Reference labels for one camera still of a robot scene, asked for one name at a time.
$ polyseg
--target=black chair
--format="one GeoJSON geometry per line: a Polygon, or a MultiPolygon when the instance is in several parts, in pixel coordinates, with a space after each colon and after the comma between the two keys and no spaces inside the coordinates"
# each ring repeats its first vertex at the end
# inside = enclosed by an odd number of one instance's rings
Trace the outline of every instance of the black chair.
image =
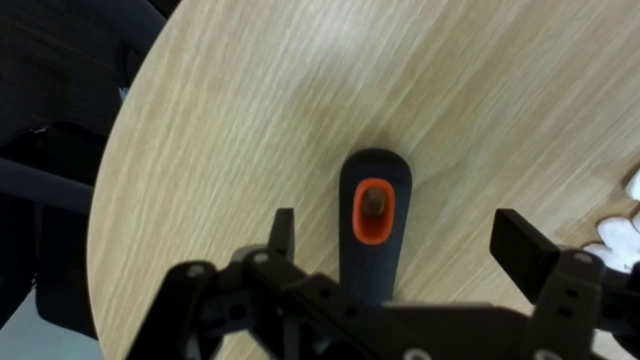
{"type": "Polygon", "coordinates": [[[0,329],[37,314],[96,339],[85,229],[101,148],[176,3],[0,0],[0,329]]]}

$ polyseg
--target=black and orange tool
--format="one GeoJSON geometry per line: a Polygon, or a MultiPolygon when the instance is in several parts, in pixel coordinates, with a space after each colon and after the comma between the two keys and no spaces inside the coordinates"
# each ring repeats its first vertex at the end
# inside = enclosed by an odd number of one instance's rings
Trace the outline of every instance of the black and orange tool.
{"type": "Polygon", "coordinates": [[[340,282],[368,304],[393,294],[411,173],[390,150],[351,155],[340,175],[340,282]]]}

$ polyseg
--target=wooden table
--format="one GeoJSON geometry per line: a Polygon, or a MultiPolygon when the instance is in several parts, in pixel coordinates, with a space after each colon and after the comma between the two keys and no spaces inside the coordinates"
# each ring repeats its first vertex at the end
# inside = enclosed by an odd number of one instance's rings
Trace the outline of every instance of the wooden table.
{"type": "MultiPolygon", "coordinates": [[[[487,254],[498,207],[565,247],[628,215],[640,161],[640,3],[189,0],[112,133],[87,275],[121,358],[165,270],[219,268],[295,208],[295,264],[338,270],[338,173],[401,155],[414,196],[398,300],[529,310],[487,254]]],[[[598,350],[620,355],[608,340],[598,350]]],[[[256,358],[245,339],[224,348],[256,358]]]]}

